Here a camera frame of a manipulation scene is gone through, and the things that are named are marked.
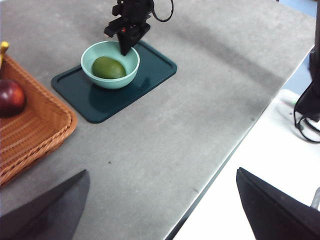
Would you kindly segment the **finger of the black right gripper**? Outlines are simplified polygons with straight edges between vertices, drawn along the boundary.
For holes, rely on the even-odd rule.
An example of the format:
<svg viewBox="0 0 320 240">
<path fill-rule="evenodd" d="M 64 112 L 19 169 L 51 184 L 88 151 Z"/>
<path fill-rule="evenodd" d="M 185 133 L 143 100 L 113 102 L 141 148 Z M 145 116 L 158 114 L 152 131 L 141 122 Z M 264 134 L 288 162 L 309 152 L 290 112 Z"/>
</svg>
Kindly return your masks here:
<svg viewBox="0 0 320 240">
<path fill-rule="evenodd" d="M 126 56 L 127 53 L 133 48 L 142 38 L 143 34 L 133 33 L 118 33 L 117 38 L 119 41 L 120 53 Z"/>
</svg>

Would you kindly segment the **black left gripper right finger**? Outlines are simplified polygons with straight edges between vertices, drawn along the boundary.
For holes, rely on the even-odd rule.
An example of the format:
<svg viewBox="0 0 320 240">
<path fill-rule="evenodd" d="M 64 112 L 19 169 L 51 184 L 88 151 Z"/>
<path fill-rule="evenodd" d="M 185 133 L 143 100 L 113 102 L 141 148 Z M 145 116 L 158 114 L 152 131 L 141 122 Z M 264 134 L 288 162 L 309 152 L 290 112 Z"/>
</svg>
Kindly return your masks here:
<svg viewBox="0 0 320 240">
<path fill-rule="evenodd" d="M 320 212 L 240 167 L 236 184 L 257 240 L 318 240 Z"/>
</svg>

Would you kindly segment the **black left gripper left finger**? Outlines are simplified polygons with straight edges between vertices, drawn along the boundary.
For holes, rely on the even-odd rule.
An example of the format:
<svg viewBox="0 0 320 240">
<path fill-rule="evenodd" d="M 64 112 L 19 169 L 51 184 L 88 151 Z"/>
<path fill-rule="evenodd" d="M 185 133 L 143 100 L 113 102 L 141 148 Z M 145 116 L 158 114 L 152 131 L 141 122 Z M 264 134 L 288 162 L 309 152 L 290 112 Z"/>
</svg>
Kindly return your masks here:
<svg viewBox="0 0 320 240">
<path fill-rule="evenodd" d="M 71 240 L 90 189 L 87 170 L 0 217 L 2 240 Z"/>
</svg>

